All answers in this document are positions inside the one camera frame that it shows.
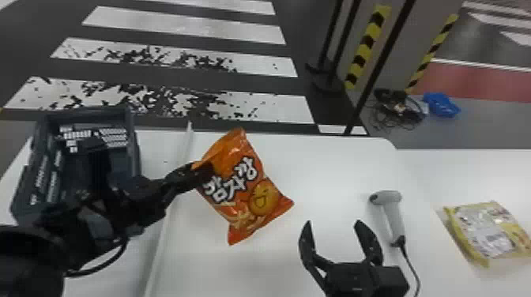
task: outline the snack bag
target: snack bag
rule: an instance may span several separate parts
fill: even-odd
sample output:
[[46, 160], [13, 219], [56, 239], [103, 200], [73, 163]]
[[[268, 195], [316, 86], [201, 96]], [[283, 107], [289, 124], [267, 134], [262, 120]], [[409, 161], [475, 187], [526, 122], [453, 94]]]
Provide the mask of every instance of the snack bag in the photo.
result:
[[242, 128], [218, 140], [194, 168], [204, 162], [212, 163], [215, 175], [197, 190], [229, 222], [229, 245], [251, 236], [293, 206], [268, 179]]
[[531, 256], [531, 239], [495, 201], [444, 209], [463, 250], [483, 267], [491, 259]]

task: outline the black basket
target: black basket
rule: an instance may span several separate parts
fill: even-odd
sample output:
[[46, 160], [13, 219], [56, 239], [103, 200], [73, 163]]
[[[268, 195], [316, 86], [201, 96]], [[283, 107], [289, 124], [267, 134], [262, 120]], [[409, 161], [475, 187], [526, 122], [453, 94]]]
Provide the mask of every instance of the black basket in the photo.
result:
[[36, 125], [31, 150], [10, 207], [22, 226], [34, 225], [44, 213], [79, 206], [80, 196], [93, 186], [94, 164], [87, 157], [89, 152], [108, 153], [107, 183], [111, 188], [141, 174], [133, 115], [124, 107], [46, 115]]

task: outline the barcode scanner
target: barcode scanner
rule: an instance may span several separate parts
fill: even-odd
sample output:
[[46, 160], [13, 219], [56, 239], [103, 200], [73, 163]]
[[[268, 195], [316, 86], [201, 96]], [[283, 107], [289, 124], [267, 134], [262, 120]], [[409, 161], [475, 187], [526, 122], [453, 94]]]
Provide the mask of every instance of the barcode scanner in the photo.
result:
[[402, 200], [400, 192], [395, 190], [382, 190], [372, 194], [369, 201], [374, 205], [382, 205], [387, 215], [387, 221], [393, 232], [391, 246], [399, 247], [405, 243], [404, 221], [398, 208], [398, 203]]
[[374, 205], [382, 205], [383, 210], [387, 215], [387, 221], [393, 232], [393, 239], [391, 240], [391, 246], [400, 248], [405, 261], [408, 263], [413, 276], [416, 281], [416, 290], [414, 297], [418, 297], [420, 292], [420, 278], [416, 273], [411, 261], [409, 260], [408, 252], [405, 249], [405, 229], [404, 221], [400, 215], [400, 209], [398, 204], [402, 201], [402, 195], [400, 192], [394, 190], [383, 190], [372, 194], [369, 197], [369, 201]]

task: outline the white table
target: white table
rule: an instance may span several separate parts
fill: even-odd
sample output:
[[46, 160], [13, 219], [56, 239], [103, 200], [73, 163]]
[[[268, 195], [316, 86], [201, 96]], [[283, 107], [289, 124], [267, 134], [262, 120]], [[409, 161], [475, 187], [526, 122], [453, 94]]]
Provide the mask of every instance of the white table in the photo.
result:
[[[438, 210], [495, 200], [531, 234], [531, 150], [405, 150], [412, 173]], [[531, 258], [492, 261], [473, 267], [484, 296], [518, 296], [529, 290]]]
[[[178, 166], [175, 156], [182, 133], [139, 131], [142, 166], [150, 178]], [[221, 136], [196, 133], [190, 160], [196, 160]], [[359, 261], [362, 250], [352, 229], [361, 219], [377, 234], [387, 265], [400, 265], [412, 274], [400, 252], [387, 246], [390, 233], [383, 211], [367, 203], [377, 190], [399, 190], [409, 256], [423, 282], [421, 296], [480, 295], [480, 279], [464, 260], [426, 195], [383, 139], [303, 137], [251, 134], [249, 139], [279, 189], [295, 207], [248, 240], [229, 247], [228, 224], [195, 192], [176, 200], [169, 216], [171, 228], [159, 246], [163, 261], [153, 272], [151, 296], [323, 296], [300, 263], [297, 240], [311, 220], [318, 252], [333, 261]], [[7, 207], [28, 148], [24, 147], [0, 190], [0, 219], [9, 223]], [[105, 271], [67, 282], [66, 295], [140, 295], [157, 243], [155, 226], [137, 239], [124, 258]]]

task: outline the blue object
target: blue object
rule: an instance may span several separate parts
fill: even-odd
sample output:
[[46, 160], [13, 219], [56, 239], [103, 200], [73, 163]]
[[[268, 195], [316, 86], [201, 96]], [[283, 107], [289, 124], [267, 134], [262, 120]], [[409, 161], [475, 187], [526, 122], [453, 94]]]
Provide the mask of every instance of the blue object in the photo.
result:
[[430, 107], [430, 112], [444, 118], [453, 118], [461, 112], [461, 108], [455, 105], [445, 93], [427, 92], [422, 99]]

